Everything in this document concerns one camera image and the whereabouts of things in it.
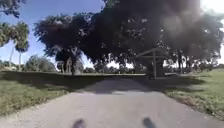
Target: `tree trunk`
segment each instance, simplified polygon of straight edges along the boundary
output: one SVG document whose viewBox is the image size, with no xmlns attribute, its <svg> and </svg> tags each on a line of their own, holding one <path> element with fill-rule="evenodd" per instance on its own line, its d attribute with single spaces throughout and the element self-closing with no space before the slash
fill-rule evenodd
<svg viewBox="0 0 224 128">
<path fill-rule="evenodd" d="M 21 57 L 22 57 L 22 53 L 19 52 L 19 71 L 22 71 L 21 70 Z"/>
<path fill-rule="evenodd" d="M 158 60 L 158 62 L 156 63 L 157 77 L 165 76 L 165 72 L 163 69 L 163 63 L 164 63 L 164 60 Z"/>
<path fill-rule="evenodd" d="M 182 53 L 180 50 L 177 51 L 177 56 L 178 56 L 178 68 L 179 68 L 179 73 L 182 74 Z"/>
<path fill-rule="evenodd" d="M 12 56 L 13 56 L 14 50 L 15 50 L 15 46 L 12 47 L 12 51 L 11 51 L 11 54 L 9 57 L 9 67 L 10 68 L 12 67 Z"/>
</svg>

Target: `grass lawn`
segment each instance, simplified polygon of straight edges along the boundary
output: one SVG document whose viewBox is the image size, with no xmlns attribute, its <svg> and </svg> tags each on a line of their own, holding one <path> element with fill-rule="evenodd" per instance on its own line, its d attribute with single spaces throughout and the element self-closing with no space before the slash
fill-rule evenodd
<svg viewBox="0 0 224 128">
<path fill-rule="evenodd" d="M 185 89 L 164 89 L 165 94 L 193 108 L 224 120 L 224 70 L 214 70 L 194 75 L 200 84 Z"/>
<path fill-rule="evenodd" d="M 97 76 L 0 72 L 0 116 L 34 106 L 102 80 Z"/>
</svg>

